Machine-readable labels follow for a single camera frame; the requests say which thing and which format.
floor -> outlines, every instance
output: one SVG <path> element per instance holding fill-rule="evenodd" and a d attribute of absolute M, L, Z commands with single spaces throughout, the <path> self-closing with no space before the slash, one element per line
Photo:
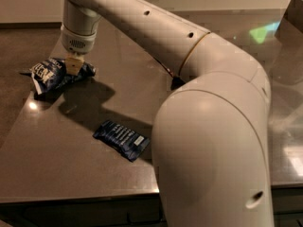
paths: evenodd
<path fill-rule="evenodd" d="M 0 148 L 31 87 L 19 71 L 48 58 L 59 36 L 59 28 L 0 29 Z M 8 226 L 0 220 L 0 227 Z"/>

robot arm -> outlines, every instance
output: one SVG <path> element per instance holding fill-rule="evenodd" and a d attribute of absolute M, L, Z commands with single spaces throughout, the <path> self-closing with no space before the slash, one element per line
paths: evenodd
<path fill-rule="evenodd" d="M 152 130 L 169 226 L 274 226 L 263 68 L 220 36 L 143 0 L 65 0 L 62 44 L 71 58 L 92 49 L 99 15 L 187 82 L 161 106 Z"/>

black packet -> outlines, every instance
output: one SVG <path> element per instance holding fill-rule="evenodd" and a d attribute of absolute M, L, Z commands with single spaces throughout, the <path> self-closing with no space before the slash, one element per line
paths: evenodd
<path fill-rule="evenodd" d="M 93 77 L 96 70 L 93 65 L 85 62 L 76 76 L 69 75 L 66 74 L 64 59 L 49 58 L 34 65 L 30 72 L 37 94 L 41 95 L 62 88 L 66 84 Z"/>
<path fill-rule="evenodd" d="M 114 148 L 131 162 L 135 161 L 150 143 L 149 138 L 111 120 L 103 122 L 93 137 Z"/>

white robotic arm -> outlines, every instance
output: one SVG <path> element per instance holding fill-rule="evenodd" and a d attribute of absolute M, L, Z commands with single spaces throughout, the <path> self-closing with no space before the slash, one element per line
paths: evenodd
<path fill-rule="evenodd" d="M 187 82 L 160 108 L 151 138 L 169 227 L 274 226 L 263 68 L 142 0 L 65 0 L 62 44 L 72 57 L 92 49 L 99 15 Z"/>

